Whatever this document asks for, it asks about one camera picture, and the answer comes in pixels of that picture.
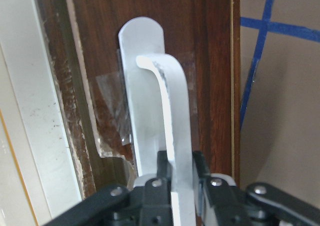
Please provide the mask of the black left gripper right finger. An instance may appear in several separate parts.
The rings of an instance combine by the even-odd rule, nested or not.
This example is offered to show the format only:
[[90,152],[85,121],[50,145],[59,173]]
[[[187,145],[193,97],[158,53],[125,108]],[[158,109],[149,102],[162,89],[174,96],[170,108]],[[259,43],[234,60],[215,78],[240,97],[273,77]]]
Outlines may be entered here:
[[204,216],[207,208],[206,190],[211,174],[201,151],[192,152],[192,178],[196,214]]

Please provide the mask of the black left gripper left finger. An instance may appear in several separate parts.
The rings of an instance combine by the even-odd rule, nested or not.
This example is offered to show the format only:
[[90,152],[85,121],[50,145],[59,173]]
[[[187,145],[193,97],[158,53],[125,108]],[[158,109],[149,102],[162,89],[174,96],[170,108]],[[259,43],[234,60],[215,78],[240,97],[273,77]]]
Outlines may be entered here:
[[159,179],[166,179],[169,185],[172,182],[172,166],[168,161],[167,151],[160,150],[157,152],[157,171],[156,177]]

